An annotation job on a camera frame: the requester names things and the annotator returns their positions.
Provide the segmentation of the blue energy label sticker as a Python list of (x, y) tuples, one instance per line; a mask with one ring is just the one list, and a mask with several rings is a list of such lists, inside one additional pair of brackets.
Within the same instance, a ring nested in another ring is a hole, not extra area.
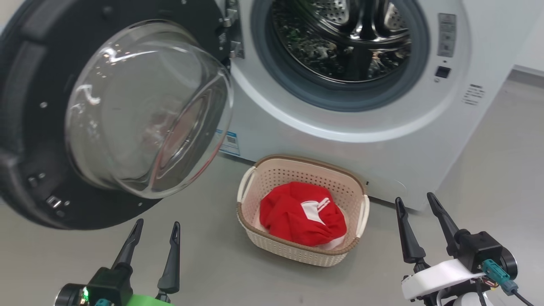
[(229, 130), (225, 131), (217, 129), (216, 134), (218, 136), (224, 136), (223, 143), (220, 145), (220, 152), (233, 156), (241, 156), (238, 136), (236, 133), (233, 133)]

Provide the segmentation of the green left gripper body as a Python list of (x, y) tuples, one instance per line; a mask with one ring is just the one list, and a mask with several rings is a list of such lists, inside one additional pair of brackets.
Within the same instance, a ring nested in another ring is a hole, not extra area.
[(164, 291), (159, 291), (157, 296), (148, 295), (132, 295), (125, 306), (175, 306), (171, 303), (168, 294)]

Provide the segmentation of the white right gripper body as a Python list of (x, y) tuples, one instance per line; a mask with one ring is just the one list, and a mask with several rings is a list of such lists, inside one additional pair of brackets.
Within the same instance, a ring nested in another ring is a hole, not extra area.
[(414, 264), (414, 274), (401, 282), (403, 296), (412, 302), (487, 302), (483, 274), (473, 274), (459, 260), (447, 260), (435, 266), (425, 261)]

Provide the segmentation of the red and white garment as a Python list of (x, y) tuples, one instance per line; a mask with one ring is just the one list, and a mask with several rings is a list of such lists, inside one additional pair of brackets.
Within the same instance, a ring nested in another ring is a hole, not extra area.
[(261, 200), (260, 223), (277, 238), (323, 250), (342, 244), (348, 232), (328, 189), (295, 181), (274, 188)]

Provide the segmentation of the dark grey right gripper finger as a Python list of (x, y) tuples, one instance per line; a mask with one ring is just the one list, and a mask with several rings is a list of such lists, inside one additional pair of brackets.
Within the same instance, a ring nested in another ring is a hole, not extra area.
[(423, 263), (426, 253), (419, 245), (410, 226), (402, 198), (396, 198), (395, 206), (403, 260), (407, 264)]
[(433, 211), (434, 216), (437, 217), (444, 234), (447, 246), (446, 251), (449, 256), (457, 258), (459, 252), (459, 245), (455, 240), (455, 234), (459, 231), (459, 227), (451, 219), (449, 213), (441, 205), (434, 193), (427, 193), (427, 199)]

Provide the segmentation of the grey text sticker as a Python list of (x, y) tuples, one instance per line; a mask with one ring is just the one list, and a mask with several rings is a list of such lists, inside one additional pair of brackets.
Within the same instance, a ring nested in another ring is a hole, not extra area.
[(462, 95), (461, 101), (467, 105), (478, 106), (484, 98), (486, 91), (480, 85), (470, 84)]

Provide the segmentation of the dark grey glass washer door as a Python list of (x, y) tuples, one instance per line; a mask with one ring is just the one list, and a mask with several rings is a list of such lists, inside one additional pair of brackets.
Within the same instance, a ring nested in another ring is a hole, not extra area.
[(215, 0), (25, 0), (0, 36), (0, 198), (97, 230), (195, 181), (232, 118), (223, 20)]

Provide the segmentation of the stainless steel washer drum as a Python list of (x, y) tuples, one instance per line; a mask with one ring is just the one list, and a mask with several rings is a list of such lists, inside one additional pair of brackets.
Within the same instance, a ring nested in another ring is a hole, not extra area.
[(375, 81), (411, 56), (408, 26), (391, 0), (273, 0), (272, 23), (289, 55), (329, 81)]

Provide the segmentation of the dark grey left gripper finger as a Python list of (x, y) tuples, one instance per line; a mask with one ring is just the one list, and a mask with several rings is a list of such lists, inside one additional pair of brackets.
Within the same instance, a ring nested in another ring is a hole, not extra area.
[(162, 295), (175, 294), (180, 288), (181, 225), (178, 221), (174, 222), (169, 243), (168, 258), (157, 285)]
[(143, 226), (144, 219), (138, 219), (125, 240), (124, 245), (121, 247), (120, 252), (117, 254), (111, 269), (132, 268), (131, 262), (134, 255), (134, 250), (140, 242)]

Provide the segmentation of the cream perforated laundry basket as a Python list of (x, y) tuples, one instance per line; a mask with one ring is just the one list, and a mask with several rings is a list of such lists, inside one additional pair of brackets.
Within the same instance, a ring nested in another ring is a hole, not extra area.
[[(346, 238), (336, 248), (296, 244), (277, 238), (260, 224), (260, 201), (273, 188), (292, 181), (327, 188), (344, 215)], [(272, 254), (313, 266), (331, 267), (357, 247), (370, 215), (365, 183), (336, 165), (299, 156), (269, 155), (246, 171), (238, 187), (237, 218), (251, 242)]]

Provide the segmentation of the white front-load washing machine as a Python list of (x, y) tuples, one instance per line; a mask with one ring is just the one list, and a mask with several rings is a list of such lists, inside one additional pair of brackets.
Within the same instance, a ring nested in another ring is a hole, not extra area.
[[(544, 0), (391, 0), (411, 56), (386, 77), (338, 83), (304, 68), (280, 43), (273, 0), (216, 0), (232, 20), (240, 158), (284, 154), (357, 174), (369, 195), (422, 210), (511, 72)], [(486, 94), (461, 101), (468, 85)]]

